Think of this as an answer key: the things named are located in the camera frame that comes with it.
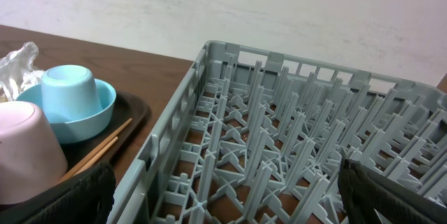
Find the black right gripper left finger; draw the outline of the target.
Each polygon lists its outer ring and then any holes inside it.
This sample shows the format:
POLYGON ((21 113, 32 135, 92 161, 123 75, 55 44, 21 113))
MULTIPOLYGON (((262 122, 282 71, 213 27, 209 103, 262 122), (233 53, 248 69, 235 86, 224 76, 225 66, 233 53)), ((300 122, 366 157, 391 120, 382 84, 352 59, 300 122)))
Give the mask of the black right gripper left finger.
POLYGON ((106 223, 114 204, 116 179, 99 163, 27 201, 1 210, 1 224, 106 223))

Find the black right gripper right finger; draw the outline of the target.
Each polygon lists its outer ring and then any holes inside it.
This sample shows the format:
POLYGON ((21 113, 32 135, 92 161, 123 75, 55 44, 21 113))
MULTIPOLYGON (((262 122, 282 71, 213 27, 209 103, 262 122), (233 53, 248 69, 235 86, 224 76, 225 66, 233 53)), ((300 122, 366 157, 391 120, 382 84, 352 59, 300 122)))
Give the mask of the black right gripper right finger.
POLYGON ((376 173, 356 160, 343 158, 339 193, 350 223, 445 223, 446 208, 376 173))

